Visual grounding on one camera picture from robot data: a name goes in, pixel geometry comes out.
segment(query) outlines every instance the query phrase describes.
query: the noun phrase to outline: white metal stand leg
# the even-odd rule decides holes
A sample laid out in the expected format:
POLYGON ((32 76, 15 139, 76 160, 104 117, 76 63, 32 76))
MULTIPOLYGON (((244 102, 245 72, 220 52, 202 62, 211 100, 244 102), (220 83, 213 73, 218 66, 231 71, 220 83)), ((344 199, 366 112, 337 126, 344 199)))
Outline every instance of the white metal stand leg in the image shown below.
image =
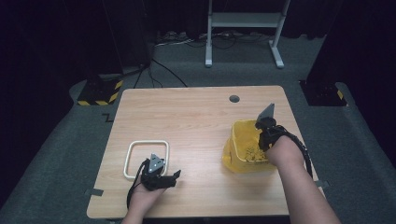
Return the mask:
POLYGON ((274 40, 269 41, 269 45, 271 48, 271 51, 273 53, 276 66, 278 68, 284 68, 285 64, 283 64, 282 58, 280 57, 279 50, 277 49, 277 43, 279 42, 280 38, 280 33, 282 33, 282 28, 283 28, 283 23, 285 22, 286 15, 288 13, 288 8, 289 8, 290 0, 286 0, 285 6, 283 6, 282 14, 279 17, 279 22, 276 27, 276 33, 275 33, 275 38, 274 40))
POLYGON ((207 40, 205 66, 212 66, 212 0, 209 0, 209 10, 207 11, 207 40))

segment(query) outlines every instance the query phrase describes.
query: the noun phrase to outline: wooden table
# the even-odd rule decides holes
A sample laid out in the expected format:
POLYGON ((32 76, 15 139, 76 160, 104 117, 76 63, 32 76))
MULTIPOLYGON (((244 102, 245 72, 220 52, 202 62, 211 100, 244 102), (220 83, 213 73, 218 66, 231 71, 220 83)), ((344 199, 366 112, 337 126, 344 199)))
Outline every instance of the wooden table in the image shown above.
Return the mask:
MULTIPOLYGON (((256 119, 270 103, 274 118, 302 141, 285 92, 279 86, 126 90, 95 182, 92 218, 124 217, 133 181, 123 176, 129 145, 165 140, 170 145, 168 174, 181 170, 147 217, 235 217, 288 215, 277 170, 234 174, 221 163, 222 150, 238 119, 256 119), (237 95, 238 103, 229 98, 237 95)), ((134 147, 128 171, 134 175, 151 152, 164 158, 164 146, 134 147)))

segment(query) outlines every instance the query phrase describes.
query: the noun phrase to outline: yellow plastic bin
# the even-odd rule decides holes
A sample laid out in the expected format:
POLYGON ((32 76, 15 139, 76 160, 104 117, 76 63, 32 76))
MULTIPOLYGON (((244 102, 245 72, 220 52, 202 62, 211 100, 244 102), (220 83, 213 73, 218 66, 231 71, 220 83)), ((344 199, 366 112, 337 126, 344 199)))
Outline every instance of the yellow plastic bin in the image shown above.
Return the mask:
POLYGON ((257 130, 256 120, 243 119, 233 124, 231 137, 227 140, 222 154, 223 164, 235 173, 251 173, 274 170, 265 153, 259 148, 262 130, 257 130))

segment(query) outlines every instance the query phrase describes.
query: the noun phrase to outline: human hand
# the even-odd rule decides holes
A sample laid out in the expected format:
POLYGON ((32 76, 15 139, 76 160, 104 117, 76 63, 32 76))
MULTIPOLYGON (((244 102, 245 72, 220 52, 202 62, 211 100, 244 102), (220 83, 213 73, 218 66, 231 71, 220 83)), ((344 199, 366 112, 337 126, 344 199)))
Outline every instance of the human hand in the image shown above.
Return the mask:
POLYGON ((278 168, 284 165, 304 165, 304 157, 297 145, 287 136, 281 136, 266 151, 269 162, 278 168))
POLYGON ((132 194, 131 201, 129 203, 128 213, 122 223, 141 223, 145 214, 165 191, 166 189, 155 189, 153 191, 149 191, 142 184, 138 184, 134 188, 134 193, 132 194))

